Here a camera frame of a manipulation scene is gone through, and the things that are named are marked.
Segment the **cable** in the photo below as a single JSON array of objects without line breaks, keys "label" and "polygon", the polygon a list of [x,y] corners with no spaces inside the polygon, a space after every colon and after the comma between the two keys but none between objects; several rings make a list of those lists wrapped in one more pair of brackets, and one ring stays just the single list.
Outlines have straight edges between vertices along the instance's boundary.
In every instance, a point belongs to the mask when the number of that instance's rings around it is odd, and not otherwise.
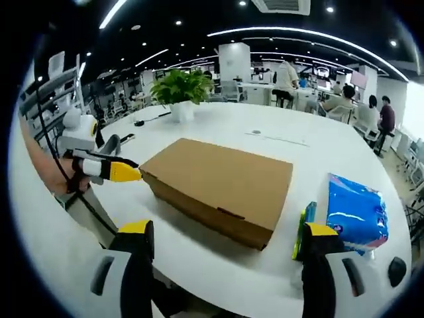
[{"label": "cable", "polygon": [[[69,179],[69,177],[68,177],[68,175],[65,173],[65,170],[63,169],[63,167],[62,167],[62,165],[60,164],[60,162],[59,162],[59,159],[56,157],[56,153],[55,153],[55,151],[54,151],[54,149],[53,149],[53,145],[52,145],[52,143],[51,143],[51,141],[50,141],[50,138],[48,137],[48,131],[47,131],[47,128],[46,128],[46,123],[44,122],[44,119],[42,118],[42,111],[41,111],[41,105],[40,105],[40,94],[39,94],[39,91],[38,91],[38,86],[36,87],[36,96],[37,96],[37,108],[38,108],[38,116],[40,117],[40,122],[41,122],[41,127],[42,127],[42,130],[44,131],[44,136],[46,137],[46,142],[47,142],[47,145],[48,145],[48,147],[49,147],[49,149],[50,149],[50,152],[52,153],[52,156],[53,156],[53,159],[54,159],[54,161],[55,161],[55,163],[56,163],[56,165],[58,166],[58,168],[59,168],[59,170],[60,170],[60,172],[62,173],[62,175],[63,175],[63,177],[65,178],[65,180],[66,180],[66,183],[67,184],[69,184],[69,182],[70,182],[70,179]],[[112,233],[113,235],[116,235],[117,234],[117,232],[114,230],[114,229],[112,229],[106,222],[105,222],[105,220],[103,220],[102,218],[101,218],[101,216],[96,212],[96,210],[93,208],[93,206],[87,201],[87,199],[83,196],[83,193],[79,190],[79,189],[77,189],[76,190],[76,195],[77,195],[77,197],[78,197],[78,199],[80,199],[81,201],[82,201],[82,203],[85,205],[85,207],[87,207],[87,209],[88,209],[88,211],[90,211],[90,213],[110,232],[110,233]]]}]

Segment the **box lid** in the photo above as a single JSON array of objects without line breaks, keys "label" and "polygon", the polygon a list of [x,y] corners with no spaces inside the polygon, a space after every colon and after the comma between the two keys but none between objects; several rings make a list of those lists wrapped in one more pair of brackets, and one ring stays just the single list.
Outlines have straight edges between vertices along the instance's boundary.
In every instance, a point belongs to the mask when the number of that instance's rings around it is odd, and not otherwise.
[{"label": "box lid", "polygon": [[284,206],[293,165],[181,138],[145,162],[140,170],[200,202],[273,231]]}]

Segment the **ceiling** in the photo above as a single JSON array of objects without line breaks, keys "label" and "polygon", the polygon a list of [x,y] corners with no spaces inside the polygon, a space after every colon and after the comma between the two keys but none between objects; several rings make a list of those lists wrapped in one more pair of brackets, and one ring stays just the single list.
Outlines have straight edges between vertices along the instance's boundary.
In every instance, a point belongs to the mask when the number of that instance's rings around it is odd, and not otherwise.
[{"label": "ceiling", "polygon": [[[251,52],[299,54],[342,65],[363,64],[358,59],[362,58],[371,63],[368,65],[381,68],[379,74],[386,73],[401,80],[399,74],[374,57],[322,36],[286,30],[248,30],[207,36],[212,32],[244,27],[313,30],[355,43],[385,60],[416,62],[417,59],[417,55],[411,52],[414,52],[414,42],[419,43],[419,39],[415,37],[412,41],[408,31],[408,36],[405,36],[406,28],[400,22],[402,16],[396,16],[390,10],[393,7],[383,5],[382,1],[311,0],[311,13],[303,16],[261,13],[249,0],[243,7],[239,0],[127,0],[101,30],[99,25],[117,0],[85,2],[76,7],[70,0],[65,1],[66,4],[59,10],[65,17],[58,19],[56,14],[49,27],[48,45],[36,63],[36,76],[46,74],[48,57],[61,50],[66,51],[70,66],[75,64],[75,55],[81,54],[86,62],[82,80],[87,83],[108,70],[116,70],[114,75],[125,78],[144,69],[165,68],[187,60],[214,56],[220,44],[234,40],[247,43]],[[335,12],[328,13],[328,6],[334,7]],[[140,25],[140,28],[131,30],[134,25]],[[390,45],[391,39],[397,40],[397,47]],[[136,67],[139,62],[164,49],[168,51]],[[91,56],[86,56],[87,52],[91,52]],[[263,58],[281,56],[252,55],[254,62]],[[408,77],[414,75],[411,71],[402,72]]]}]

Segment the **brown cardboard box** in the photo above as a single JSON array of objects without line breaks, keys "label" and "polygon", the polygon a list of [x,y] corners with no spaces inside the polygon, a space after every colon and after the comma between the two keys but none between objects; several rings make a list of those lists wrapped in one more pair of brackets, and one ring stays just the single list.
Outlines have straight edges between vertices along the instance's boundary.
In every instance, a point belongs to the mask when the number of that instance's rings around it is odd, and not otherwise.
[{"label": "brown cardboard box", "polygon": [[280,218],[292,170],[287,162],[184,138],[140,166],[157,197],[258,250]]}]

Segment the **blue plastic bag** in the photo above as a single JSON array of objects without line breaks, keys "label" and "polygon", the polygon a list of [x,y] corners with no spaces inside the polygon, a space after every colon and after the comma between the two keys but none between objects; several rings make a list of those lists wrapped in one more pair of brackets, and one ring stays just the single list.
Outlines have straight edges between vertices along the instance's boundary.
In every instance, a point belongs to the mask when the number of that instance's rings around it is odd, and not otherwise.
[{"label": "blue plastic bag", "polygon": [[361,255],[389,237],[380,193],[334,174],[329,174],[327,225],[338,232],[347,250]]}]

